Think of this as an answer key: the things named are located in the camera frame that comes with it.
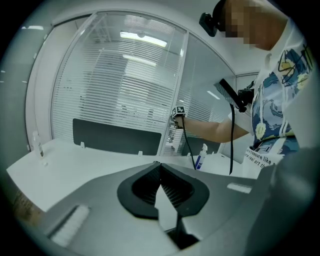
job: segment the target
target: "black cable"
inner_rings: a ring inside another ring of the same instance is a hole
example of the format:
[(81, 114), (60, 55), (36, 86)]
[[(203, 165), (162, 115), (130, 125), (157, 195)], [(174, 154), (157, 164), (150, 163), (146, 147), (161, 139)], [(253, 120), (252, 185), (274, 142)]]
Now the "black cable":
[(231, 107), (231, 115), (232, 115), (232, 124), (231, 124), (231, 141), (230, 141), (230, 172), (232, 173), (232, 169), (234, 167), (234, 128), (235, 128), (235, 108), (234, 105), (230, 104)]
[(190, 150), (190, 155), (191, 155), (191, 159), (192, 159), (192, 164), (193, 164), (193, 168), (196, 169), (196, 165), (195, 165), (195, 160), (194, 160), (194, 155), (191, 152), (191, 147), (189, 145), (188, 139), (187, 139), (187, 135), (186, 135), (186, 129), (185, 129), (185, 117), (182, 116), (182, 127), (183, 127), (183, 133), (184, 133), (184, 138), (185, 138), (185, 142), (188, 145), (188, 148)]

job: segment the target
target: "man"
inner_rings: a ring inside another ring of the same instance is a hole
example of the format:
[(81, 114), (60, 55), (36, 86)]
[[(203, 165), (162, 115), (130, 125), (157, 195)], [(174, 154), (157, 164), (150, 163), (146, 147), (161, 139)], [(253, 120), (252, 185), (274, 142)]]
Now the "man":
[[(243, 38), (245, 44), (270, 51), (254, 81), (252, 105), (244, 113), (235, 111), (233, 139), (254, 135), (244, 163), (248, 158), (256, 169), (276, 164), (280, 155), (299, 148), (283, 111), (308, 81), (315, 64), (310, 49), (291, 19), (266, 0), (221, 0), (212, 16), (219, 17), (215, 27), (226, 37)], [(221, 123), (185, 118), (184, 124), (199, 137), (226, 143), (231, 140), (231, 118)], [(182, 127), (181, 117), (176, 120)], [(261, 154), (268, 154), (266, 163), (258, 162), (266, 159)]]

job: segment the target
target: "spray bottle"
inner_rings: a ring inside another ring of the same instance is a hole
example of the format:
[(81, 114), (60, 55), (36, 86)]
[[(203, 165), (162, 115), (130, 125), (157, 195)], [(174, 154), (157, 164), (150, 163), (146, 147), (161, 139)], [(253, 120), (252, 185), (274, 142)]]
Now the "spray bottle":
[(202, 150), (200, 151), (199, 156), (195, 162), (195, 169), (196, 170), (200, 170), (202, 163), (204, 162), (205, 157), (207, 155), (207, 150), (208, 150), (207, 145), (203, 144)]

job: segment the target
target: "patterned shirt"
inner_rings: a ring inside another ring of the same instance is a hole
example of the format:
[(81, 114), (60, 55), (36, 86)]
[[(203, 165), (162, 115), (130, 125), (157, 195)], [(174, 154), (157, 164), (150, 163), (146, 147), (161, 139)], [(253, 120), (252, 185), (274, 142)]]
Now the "patterned shirt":
[[(250, 114), (237, 112), (235, 123), (254, 135), (253, 150), (267, 154), (280, 137), (286, 140), (278, 154), (287, 154), (299, 149), (294, 131), (283, 115), (284, 109), (307, 84), (314, 61), (311, 51), (291, 20), (285, 30), (289, 36), (280, 56), (271, 69), (262, 70), (255, 80), (255, 96)], [(251, 118), (251, 129), (240, 120)]]

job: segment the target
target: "window blinds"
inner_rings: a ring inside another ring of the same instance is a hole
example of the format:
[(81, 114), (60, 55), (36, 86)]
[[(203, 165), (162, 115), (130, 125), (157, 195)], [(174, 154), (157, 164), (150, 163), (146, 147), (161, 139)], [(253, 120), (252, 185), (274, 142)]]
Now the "window blinds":
[(74, 118), (164, 136), (185, 31), (148, 16), (99, 12), (80, 33), (54, 84), (53, 138), (73, 142)]

